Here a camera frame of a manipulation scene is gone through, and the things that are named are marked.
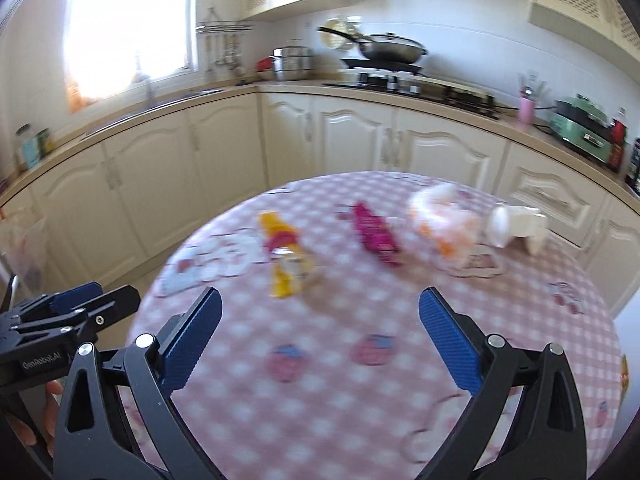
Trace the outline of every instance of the table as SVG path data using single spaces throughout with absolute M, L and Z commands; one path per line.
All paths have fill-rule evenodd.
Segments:
M 172 399 L 230 480 L 412 480 L 469 399 L 418 319 L 418 296 L 430 285 L 485 333 L 520 348 L 554 341 L 566 349 L 589 473 L 597 468 L 620 401 L 620 350 L 604 302 L 574 259 L 551 240 L 536 257 L 519 240 L 503 250 L 480 245 L 477 269 L 465 275 L 447 270 L 429 242 L 404 227 L 397 233 L 406 264 L 393 269 L 367 253 L 337 214 L 337 205 L 363 200 L 376 214 L 403 218 L 411 193 L 437 182 L 378 171 L 294 182 L 213 219 L 169 259 L 129 341 L 186 311 L 203 286 L 220 291 L 222 322 Z M 499 202 L 465 186 L 457 194 L 462 207 L 483 216 Z M 257 223 L 265 210 L 300 230 L 319 266 L 300 296 L 270 297 L 271 264 Z M 506 436 L 513 393 L 482 463 Z M 158 462 L 132 401 L 125 402 L 145 456 Z

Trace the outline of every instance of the metal screw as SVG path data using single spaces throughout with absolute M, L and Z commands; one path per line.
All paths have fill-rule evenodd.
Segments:
M 136 346 L 138 348 L 147 348 L 151 346 L 154 341 L 154 337 L 151 334 L 141 334 L 136 338 Z
M 78 349 L 78 353 L 80 355 L 88 355 L 91 353 L 93 349 L 94 349 L 94 346 L 91 343 L 84 343 L 83 345 L 80 345 L 80 348 Z
M 502 348 L 504 346 L 504 338 L 501 335 L 492 334 L 487 341 L 494 348 Z
M 551 343 L 549 345 L 549 350 L 551 350 L 552 354 L 556 355 L 562 355 L 564 353 L 564 348 L 562 348 L 562 345 L 559 345 L 558 343 Z

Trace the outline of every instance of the plastic bag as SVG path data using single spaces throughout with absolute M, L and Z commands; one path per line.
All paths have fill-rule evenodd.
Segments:
M 453 184 L 439 184 L 414 193 L 408 213 L 414 227 L 434 243 L 440 256 L 460 269 L 478 243 L 482 222 L 477 214 L 460 209 L 455 199 Z
M 45 220 L 30 209 L 18 209 L 0 221 L 0 251 L 22 285 L 34 295 L 44 289 L 46 243 Z

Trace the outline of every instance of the blue gripper pad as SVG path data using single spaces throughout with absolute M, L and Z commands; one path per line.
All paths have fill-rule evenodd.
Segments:
M 187 383 L 221 318 L 220 293 L 208 286 L 158 349 L 159 384 L 166 395 Z
M 457 324 L 451 307 L 427 288 L 420 295 L 418 312 L 457 386 L 476 396 L 482 385 L 480 357 Z
M 57 314 L 68 314 L 77 306 L 101 295 L 102 287 L 99 283 L 85 283 L 84 285 L 76 286 L 76 288 L 70 288 L 65 292 L 53 294 L 49 307 Z

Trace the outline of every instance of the sink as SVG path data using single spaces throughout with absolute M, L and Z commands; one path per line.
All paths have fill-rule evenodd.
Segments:
M 138 117 L 142 114 L 146 114 L 147 112 L 158 110 L 158 108 L 163 108 L 165 106 L 179 103 L 181 101 L 186 101 L 187 99 L 193 99 L 194 97 L 202 97 L 204 95 L 217 94 L 219 92 L 222 92 L 223 90 L 224 90 L 223 88 L 210 88 L 207 90 L 189 90 L 188 92 L 185 92 L 184 95 L 181 95 L 178 98 L 172 98 L 172 99 L 168 99 L 167 101 L 161 101 L 149 108 L 144 108 L 142 110 L 136 110 L 135 112 L 130 112 L 129 114 L 121 115 L 120 117 L 112 119 L 107 123 L 101 124 L 97 128 L 93 128 L 88 132 L 85 132 L 84 136 L 91 137 L 92 135 L 95 135 L 103 130 L 106 130 L 107 128 L 111 128 L 112 126 L 115 126 L 116 124 L 123 123 L 124 121 L 128 121 L 129 119 L 132 119 L 134 117 Z

